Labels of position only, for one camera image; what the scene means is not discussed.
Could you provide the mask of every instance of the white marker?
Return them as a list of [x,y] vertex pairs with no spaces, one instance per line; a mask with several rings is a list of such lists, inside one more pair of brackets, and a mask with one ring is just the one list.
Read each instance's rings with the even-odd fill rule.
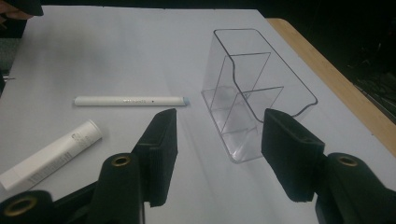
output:
[[78,96],[75,105],[188,105],[187,97]]

